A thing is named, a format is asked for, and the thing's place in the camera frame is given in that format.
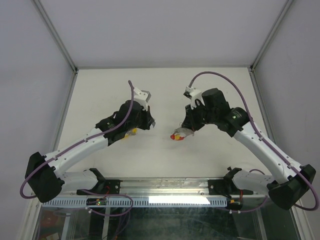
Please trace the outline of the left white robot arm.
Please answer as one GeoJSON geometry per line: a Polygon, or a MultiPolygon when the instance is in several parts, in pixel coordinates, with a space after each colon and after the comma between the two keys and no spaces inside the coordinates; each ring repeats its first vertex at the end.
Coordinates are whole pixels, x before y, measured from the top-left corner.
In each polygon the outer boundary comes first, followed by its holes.
{"type": "Polygon", "coordinates": [[[122,140],[133,129],[149,130],[154,125],[146,100],[128,100],[72,145],[45,155],[39,152],[31,155],[25,180],[41,203],[49,202],[63,192],[75,191],[78,195],[111,193],[110,184],[96,168],[81,172],[70,172],[69,169],[96,151],[122,140]]]}

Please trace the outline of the red handled metal keyring holder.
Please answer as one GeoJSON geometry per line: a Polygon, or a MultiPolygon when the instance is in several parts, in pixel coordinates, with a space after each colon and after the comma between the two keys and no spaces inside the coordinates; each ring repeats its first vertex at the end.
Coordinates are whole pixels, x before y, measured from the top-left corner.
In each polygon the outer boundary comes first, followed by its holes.
{"type": "Polygon", "coordinates": [[[177,140],[174,140],[175,135],[180,135],[181,137],[184,137],[184,139],[185,139],[189,136],[193,136],[194,134],[195,134],[195,132],[192,129],[188,129],[185,127],[178,127],[170,135],[170,139],[173,141],[177,141],[177,140]]]}

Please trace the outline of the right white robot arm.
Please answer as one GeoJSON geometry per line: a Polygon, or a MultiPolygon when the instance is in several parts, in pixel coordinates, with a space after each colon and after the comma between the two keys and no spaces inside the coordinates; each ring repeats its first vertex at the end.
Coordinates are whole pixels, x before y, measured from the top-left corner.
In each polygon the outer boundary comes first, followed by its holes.
{"type": "Polygon", "coordinates": [[[221,90],[186,87],[184,95],[190,104],[185,107],[183,130],[194,134],[205,125],[215,125],[249,149],[270,172],[263,175],[241,167],[229,168],[223,177],[225,196],[249,190],[267,195],[278,207],[289,210],[310,189],[316,170],[286,155],[250,122],[244,109],[231,108],[221,90]]]}

